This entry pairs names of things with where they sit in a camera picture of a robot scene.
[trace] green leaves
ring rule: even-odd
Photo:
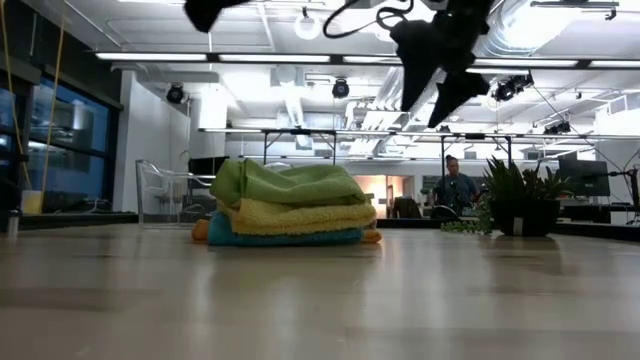
[[[518,167],[495,157],[487,160],[489,173],[485,172],[485,184],[489,189],[489,198],[495,201],[554,200],[566,193],[566,181],[559,172],[546,167],[547,178],[538,176],[540,163],[535,170],[520,173]]]

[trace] man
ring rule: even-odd
[[[470,177],[460,172],[458,159],[447,155],[446,161],[449,175],[438,181],[434,189],[435,201],[437,205],[448,206],[461,214],[463,208],[471,207],[480,198],[480,191]]]

